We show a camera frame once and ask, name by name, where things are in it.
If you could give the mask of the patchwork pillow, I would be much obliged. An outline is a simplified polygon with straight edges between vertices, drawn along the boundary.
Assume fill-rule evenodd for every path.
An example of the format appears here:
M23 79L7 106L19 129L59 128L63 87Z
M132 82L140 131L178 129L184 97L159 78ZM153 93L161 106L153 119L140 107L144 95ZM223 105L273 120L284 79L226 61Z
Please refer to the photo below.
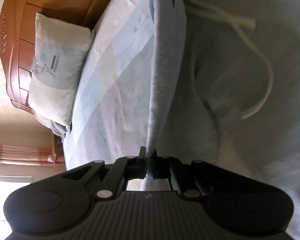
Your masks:
M74 97L95 33L40 13L28 103L36 119L63 138L70 126Z

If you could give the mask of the wooden headboard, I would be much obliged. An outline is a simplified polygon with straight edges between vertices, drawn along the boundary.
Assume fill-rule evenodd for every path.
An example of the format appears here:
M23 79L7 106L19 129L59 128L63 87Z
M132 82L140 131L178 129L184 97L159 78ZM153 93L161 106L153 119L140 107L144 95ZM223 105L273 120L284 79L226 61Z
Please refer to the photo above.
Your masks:
M33 113L27 95L34 58L36 14L93 29L110 1L4 0L0 14L0 58L6 91L15 108Z

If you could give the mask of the pastel patchwork bed sheet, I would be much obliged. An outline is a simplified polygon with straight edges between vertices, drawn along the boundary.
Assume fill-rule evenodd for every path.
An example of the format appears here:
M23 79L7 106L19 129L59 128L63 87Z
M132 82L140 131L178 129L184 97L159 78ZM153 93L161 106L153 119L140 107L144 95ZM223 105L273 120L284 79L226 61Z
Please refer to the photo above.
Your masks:
M95 32L63 141L69 170L137 155L147 143L154 43L149 0L111 0Z

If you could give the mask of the grey sweatpants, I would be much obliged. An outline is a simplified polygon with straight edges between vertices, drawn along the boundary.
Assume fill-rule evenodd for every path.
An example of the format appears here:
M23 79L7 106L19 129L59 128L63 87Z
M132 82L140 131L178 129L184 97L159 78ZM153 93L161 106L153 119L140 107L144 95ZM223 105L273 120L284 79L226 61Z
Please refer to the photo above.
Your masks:
M300 0L149 0L147 154L286 191L300 239Z

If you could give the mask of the pink striped left curtain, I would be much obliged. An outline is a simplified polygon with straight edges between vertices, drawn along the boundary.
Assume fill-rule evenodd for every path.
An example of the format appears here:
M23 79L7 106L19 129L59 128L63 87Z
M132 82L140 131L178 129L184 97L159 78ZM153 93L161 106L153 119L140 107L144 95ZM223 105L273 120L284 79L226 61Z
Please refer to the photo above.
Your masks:
M55 167L64 166L65 161L51 149L0 144L0 164Z

